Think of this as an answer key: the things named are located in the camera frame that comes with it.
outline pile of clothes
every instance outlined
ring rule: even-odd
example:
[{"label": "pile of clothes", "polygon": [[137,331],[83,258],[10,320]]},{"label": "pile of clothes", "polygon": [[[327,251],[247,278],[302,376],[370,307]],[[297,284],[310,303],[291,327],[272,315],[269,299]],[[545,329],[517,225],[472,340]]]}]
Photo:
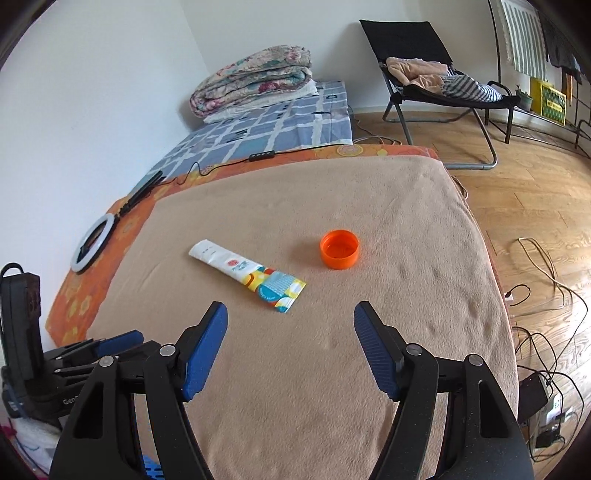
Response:
[{"label": "pile of clothes", "polygon": [[402,87],[417,85],[431,93],[475,102],[498,102],[502,95],[493,87],[456,73],[444,63],[422,59],[386,59],[388,71]]}]

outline wooden floor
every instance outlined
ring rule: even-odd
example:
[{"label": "wooden floor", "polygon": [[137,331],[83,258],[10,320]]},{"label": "wooden floor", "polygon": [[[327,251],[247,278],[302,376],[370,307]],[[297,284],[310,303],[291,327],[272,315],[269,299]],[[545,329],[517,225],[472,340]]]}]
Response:
[{"label": "wooden floor", "polygon": [[[361,126],[375,134],[394,137],[404,142],[402,129],[382,121],[379,113],[357,115]],[[476,121],[467,117],[453,124],[410,124],[415,145],[426,145],[437,151],[445,162],[491,160]],[[567,299],[560,310],[562,296],[550,281],[527,260],[516,241],[533,237],[553,259],[558,279],[580,293],[591,306],[591,161],[532,141],[514,138],[509,145],[502,142],[500,132],[489,127],[499,154],[499,165],[491,171],[458,170],[452,172],[468,190],[468,204],[480,225],[485,241],[494,252],[504,291],[525,283],[531,297],[522,305],[509,308],[512,325],[546,335],[556,353],[566,347],[558,360],[558,371],[570,375],[585,399],[584,422],[591,406],[591,313],[578,328],[585,313],[583,303]],[[354,127],[353,137],[367,133]],[[543,265],[541,257],[532,258]],[[514,291],[515,301],[525,297],[527,289]],[[515,332],[515,341],[526,338]],[[554,358],[547,344],[538,336],[536,347],[550,368]],[[517,355],[520,365],[543,368],[526,342]],[[520,378],[529,372],[520,370]],[[565,411],[573,407],[579,414],[581,401],[567,378],[556,378],[564,394]],[[576,418],[562,425],[561,434],[568,440],[573,434]],[[536,453],[558,450],[554,445]],[[537,479],[543,479],[559,461],[561,454],[534,464]]]}]

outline floral quilt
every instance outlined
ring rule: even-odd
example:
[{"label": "floral quilt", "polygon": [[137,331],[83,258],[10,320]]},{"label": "floral quilt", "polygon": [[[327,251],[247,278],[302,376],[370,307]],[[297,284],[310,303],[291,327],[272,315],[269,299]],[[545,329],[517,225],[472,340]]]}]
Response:
[{"label": "floral quilt", "polygon": [[238,60],[205,79],[190,99],[193,113],[205,117],[271,92],[289,92],[312,78],[310,51],[278,45]]}]

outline striped towel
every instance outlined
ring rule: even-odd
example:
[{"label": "striped towel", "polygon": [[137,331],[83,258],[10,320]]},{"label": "striped towel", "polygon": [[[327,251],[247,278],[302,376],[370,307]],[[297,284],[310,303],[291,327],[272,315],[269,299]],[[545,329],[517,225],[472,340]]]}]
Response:
[{"label": "striped towel", "polygon": [[509,61],[515,70],[546,80],[546,50],[538,12],[525,0],[499,0]]},{"label": "striped towel", "polygon": [[478,83],[468,75],[448,75],[442,77],[441,92],[450,98],[461,98],[475,102],[498,102],[503,97],[493,87]]}]

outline yellow box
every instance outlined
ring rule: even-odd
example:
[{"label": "yellow box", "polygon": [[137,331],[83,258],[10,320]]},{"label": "yellow box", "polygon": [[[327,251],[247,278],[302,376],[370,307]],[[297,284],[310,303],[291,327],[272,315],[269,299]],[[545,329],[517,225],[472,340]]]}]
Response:
[{"label": "yellow box", "polygon": [[560,125],[566,123],[566,95],[551,83],[532,77],[530,96],[534,99],[531,102],[533,112]]}]

